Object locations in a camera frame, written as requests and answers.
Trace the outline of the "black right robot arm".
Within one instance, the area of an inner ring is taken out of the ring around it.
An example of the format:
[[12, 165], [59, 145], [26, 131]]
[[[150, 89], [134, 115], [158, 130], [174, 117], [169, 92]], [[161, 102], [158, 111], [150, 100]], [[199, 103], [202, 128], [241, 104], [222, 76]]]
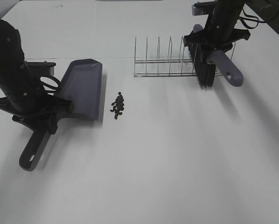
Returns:
[[228, 52], [234, 42], [250, 38], [249, 30], [235, 28], [244, 4], [244, 0], [214, 0], [192, 6], [193, 16], [208, 16], [201, 30], [184, 36], [184, 46], [188, 47], [192, 59], [201, 56], [205, 60], [214, 50]]

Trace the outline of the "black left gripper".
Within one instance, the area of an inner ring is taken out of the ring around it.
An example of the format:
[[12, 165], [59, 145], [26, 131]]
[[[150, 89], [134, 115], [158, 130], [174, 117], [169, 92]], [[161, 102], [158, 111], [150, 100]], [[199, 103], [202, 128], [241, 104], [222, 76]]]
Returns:
[[47, 97], [43, 104], [30, 112], [20, 112], [6, 97], [0, 98], [0, 110], [12, 114], [12, 121], [22, 124], [34, 131], [39, 123], [46, 123], [50, 134], [55, 134], [60, 115], [70, 114], [74, 110], [74, 103], [59, 97]]

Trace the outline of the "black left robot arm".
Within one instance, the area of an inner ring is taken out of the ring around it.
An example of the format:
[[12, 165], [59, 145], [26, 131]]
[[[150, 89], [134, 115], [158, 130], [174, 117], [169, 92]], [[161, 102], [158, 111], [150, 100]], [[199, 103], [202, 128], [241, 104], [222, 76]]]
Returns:
[[30, 69], [21, 47], [19, 30], [0, 20], [0, 110], [13, 115], [13, 121], [31, 130], [41, 128], [50, 134], [57, 131], [57, 115], [74, 109], [70, 100], [56, 97], [61, 82], [49, 73], [55, 63], [39, 63]]

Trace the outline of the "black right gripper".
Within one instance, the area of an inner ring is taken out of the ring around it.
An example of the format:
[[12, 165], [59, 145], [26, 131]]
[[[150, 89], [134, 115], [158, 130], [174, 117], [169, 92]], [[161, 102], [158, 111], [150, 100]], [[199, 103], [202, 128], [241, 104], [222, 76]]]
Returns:
[[222, 50], [224, 53], [233, 49], [233, 43], [238, 40], [249, 40], [251, 34], [247, 29], [215, 28], [213, 30], [203, 29], [194, 33], [193, 31], [184, 36], [185, 47], [199, 45], [200, 61], [213, 61], [211, 54], [214, 50]]

